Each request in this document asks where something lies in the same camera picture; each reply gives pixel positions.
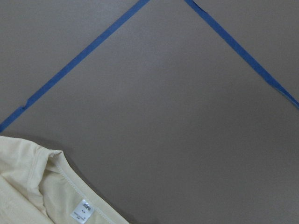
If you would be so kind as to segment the cream long-sleeve printed shirt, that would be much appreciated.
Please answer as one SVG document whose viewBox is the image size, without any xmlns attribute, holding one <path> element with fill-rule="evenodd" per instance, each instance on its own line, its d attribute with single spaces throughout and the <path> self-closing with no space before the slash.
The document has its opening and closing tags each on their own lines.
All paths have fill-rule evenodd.
<svg viewBox="0 0 299 224">
<path fill-rule="evenodd" d="M 3 224 L 124 224 L 124 219 L 70 167 L 63 151 L 0 138 Z"/>
</svg>

